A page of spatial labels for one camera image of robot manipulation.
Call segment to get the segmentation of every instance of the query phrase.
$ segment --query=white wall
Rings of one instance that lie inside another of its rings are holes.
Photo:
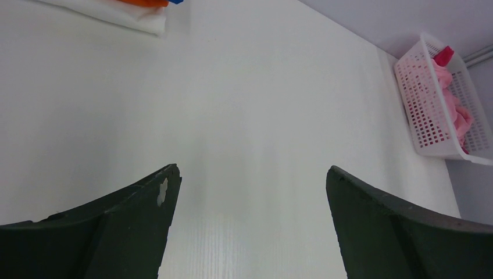
[[[469,69],[469,72],[492,125],[493,59]],[[493,225],[493,167],[450,160],[447,168],[461,217]]]
[[[427,31],[462,56],[493,44],[491,0],[301,0],[400,58]]]

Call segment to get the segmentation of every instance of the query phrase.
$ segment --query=orange fabric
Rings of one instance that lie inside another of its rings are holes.
[[[118,0],[128,4],[146,8],[168,7],[168,0]]]

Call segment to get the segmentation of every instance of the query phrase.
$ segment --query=folded white cloth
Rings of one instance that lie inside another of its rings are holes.
[[[38,0],[128,28],[162,35],[165,32],[164,8],[143,8],[118,0]]]

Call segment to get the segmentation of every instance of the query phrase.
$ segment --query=pink towel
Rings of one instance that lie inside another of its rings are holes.
[[[435,69],[435,73],[437,74],[438,83],[440,83],[440,87],[447,88],[450,83],[452,83],[452,74],[446,69],[446,67],[439,66],[435,60],[431,60],[433,63],[433,68]]]
[[[465,135],[471,128],[471,124],[473,124],[473,116],[466,108],[460,106],[460,100],[452,95],[448,89],[444,88],[443,93],[450,118],[455,127],[457,139],[459,140],[460,145],[464,147]]]

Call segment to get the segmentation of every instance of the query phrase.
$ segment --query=white plastic basket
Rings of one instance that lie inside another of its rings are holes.
[[[445,47],[439,40],[422,33],[421,40],[394,66],[416,152],[493,165],[493,135],[467,67],[456,53],[447,65],[453,77],[448,89],[474,117],[465,136],[469,154],[460,147],[431,63],[432,57]]]

